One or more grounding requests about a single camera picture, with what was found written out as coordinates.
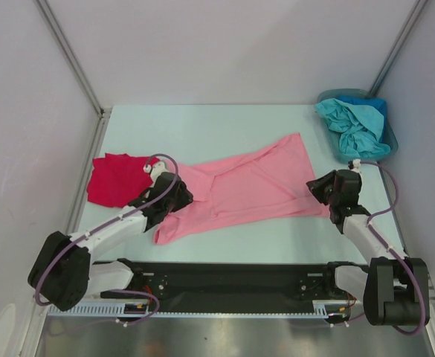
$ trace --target white wall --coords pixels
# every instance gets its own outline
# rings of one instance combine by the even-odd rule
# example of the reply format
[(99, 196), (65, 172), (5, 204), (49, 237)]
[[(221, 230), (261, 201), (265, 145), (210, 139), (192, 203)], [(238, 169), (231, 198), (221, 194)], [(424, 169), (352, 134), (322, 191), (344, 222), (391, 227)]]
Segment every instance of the white wall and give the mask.
[(0, 1), (0, 311), (15, 303), (16, 327), (29, 318), (36, 255), (65, 227), (96, 120), (34, 3)]
[(414, 0), (50, 0), (104, 106), (369, 89)]
[(410, 251), (428, 264), (435, 285), (435, 1), (409, 38), (381, 96), (399, 151), (387, 166), (399, 180), (398, 217)]

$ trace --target teal cloth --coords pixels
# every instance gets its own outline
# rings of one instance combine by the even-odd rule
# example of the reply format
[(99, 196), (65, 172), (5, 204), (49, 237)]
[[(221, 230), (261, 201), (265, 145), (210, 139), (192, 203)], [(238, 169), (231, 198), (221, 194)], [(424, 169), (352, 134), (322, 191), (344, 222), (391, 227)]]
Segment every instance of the teal cloth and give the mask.
[(355, 106), (337, 99), (315, 105), (329, 130), (340, 132), (339, 150), (353, 158), (386, 155), (389, 145), (380, 143), (384, 116), (372, 106)]

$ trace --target folded pink fabric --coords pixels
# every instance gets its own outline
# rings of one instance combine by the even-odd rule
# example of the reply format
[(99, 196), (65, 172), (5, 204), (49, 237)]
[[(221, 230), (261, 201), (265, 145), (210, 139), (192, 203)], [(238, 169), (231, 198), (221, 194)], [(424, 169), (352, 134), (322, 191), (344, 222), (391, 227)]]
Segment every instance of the folded pink fabric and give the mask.
[(166, 216), (156, 244), (262, 219), (329, 215), (306, 187), (315, 174), (300, 134), (251, 154), (178, 168), (194, 202)]

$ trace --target red cloth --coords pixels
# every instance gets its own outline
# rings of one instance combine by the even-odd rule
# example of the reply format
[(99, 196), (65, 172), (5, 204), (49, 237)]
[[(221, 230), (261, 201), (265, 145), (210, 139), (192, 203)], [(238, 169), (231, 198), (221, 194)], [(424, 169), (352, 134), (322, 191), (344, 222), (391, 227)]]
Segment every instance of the red cloth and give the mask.
[[(93, 160), (93, 172), (86, 188), (88, 200), (106, 207), (124, 207), (147, 189), (152, 180), (143, 167), (148, 157), (132, 157), (127, 154), (105, 154)], [(158, 158), (153, 158), (151, 165)]]

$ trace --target metal floor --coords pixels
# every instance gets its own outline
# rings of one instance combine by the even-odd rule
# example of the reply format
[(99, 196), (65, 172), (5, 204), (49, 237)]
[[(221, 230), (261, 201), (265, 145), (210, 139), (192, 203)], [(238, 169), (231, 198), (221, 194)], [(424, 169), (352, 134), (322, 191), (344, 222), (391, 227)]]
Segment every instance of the metal floor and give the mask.
[(48, 318), (36, 357), (433, 356), (425, 333), (406, 337), (392, 327), (372, 327), (364, 320), (330, 329), (319, 321), (152, 318), (125, 329), (102, 323), (58, 337), (48, 335), (89, 321)]

